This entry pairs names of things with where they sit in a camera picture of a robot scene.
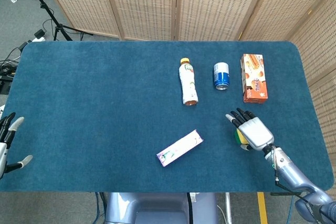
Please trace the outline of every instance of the soda can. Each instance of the soda can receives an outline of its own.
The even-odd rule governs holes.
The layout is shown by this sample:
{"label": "soda can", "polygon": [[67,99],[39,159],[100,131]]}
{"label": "soda can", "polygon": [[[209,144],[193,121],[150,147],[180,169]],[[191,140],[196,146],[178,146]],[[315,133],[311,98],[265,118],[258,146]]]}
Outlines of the soda can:
{"label": "soda can", "polygon": [[216,63],[214,66],[215,87],[224,90],[229,87],[229,65],[225,62]]}

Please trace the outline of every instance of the blue tablecloth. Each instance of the blue tablecloth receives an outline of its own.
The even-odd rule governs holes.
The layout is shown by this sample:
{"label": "blue tablecloth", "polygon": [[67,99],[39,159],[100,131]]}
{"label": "blue tablecloth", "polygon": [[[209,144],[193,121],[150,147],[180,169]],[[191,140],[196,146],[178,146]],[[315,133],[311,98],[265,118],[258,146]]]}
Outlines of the blue tablecloth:
{"label": "blue tablecloth", "polygon": [[[263,54],[269,99],[243,102],[239,60]],[[197,106],[182,104],[180,59],[195,70]],[[230,86],[213,85],[229,64]],[[253,111],[318,186],[333,174],[304,77],[289,42],[39,42],[23,51],[4,114],[18,129],[0,190],[280,191],[262,152],[243,151],[225,113]],[[204,142],[162,167],[156,154],[197,129]]]}

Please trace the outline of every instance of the robotic hand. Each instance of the robotic hand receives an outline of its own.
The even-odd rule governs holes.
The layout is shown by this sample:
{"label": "robotic hand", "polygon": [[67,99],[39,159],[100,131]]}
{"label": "robotic hand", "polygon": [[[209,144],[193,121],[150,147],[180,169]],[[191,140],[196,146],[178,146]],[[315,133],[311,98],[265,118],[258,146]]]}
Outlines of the robotic hand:
{"label": "robotic hand", "polygon": [[22,161],[15,164],[7,165],[7,153],[14,139],[17,128],[22,124],[24,117],[18,118],[11,126],[9,126],[12,119],[15,117],[15,112],[0,120],[0,179],[4,173],[9,173],[13,170],[23,168],[26,166],[33,156],[28,155]]}
{"label": "robotic hand", "polygon": [[[304,197],[296,201],[299,214],[308,222],[331,224],[336,223],[336,201],[321,188],[313,184],[283,152],[274,145],[274,137],[262,121],[249,111],[237,108],[241,116],[231,111],[226,117],[241,131],[249,145],[263,151],[265,159],[275,170],[276,186],[292,193],[293,190],[307,191]],[[280,184],[279,175],[288,183],[291,190]]]}

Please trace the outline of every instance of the tripod stand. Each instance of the tripod stand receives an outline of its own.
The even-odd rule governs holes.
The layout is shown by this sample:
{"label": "tripod stand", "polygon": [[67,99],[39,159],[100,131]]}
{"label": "tripod stand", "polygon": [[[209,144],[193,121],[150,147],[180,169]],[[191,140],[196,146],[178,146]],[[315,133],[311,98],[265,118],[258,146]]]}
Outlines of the tripod stand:
{"label": "tripod stand", "polygon": [[64,30],[64,28],[67,28],[67,29],[70,29],[70,30],[73,30],[73,31],[78,31],[78,32],[83,33],[83,34],[93,35],[93,34],[85,32],[85,31],[81,31],[81,30],[78,30],[78,29],[75,29],[75,28],[72,28],[72,27],[60,24],[57,21],[57,19],[55,18],[55,16],[53,15],[53,13],[50,11],[48,5],[43,0],[39,0],[39,1],[40,1],[41,8],[43,8],[43,9],[45,9],[47,11],[47,13],[49,14],[51,20],[56,24],[55,34],[54,34],[54,40],[57,39],[58,32],[61,32],[63,34],[63,36],[65,37],[66,40],[72,41],[71,37],[67,34],[67,32]]}

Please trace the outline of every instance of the metal pole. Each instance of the metal pole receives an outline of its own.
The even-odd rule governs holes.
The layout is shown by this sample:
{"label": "metal pole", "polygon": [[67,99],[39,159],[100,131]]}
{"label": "metal pole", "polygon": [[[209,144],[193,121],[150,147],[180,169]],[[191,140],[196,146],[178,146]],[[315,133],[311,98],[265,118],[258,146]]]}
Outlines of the metal pole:
{"label": "metal pole", "polygon": [[232,224],[230,193],[225,193],[225,209],[227,224]]}

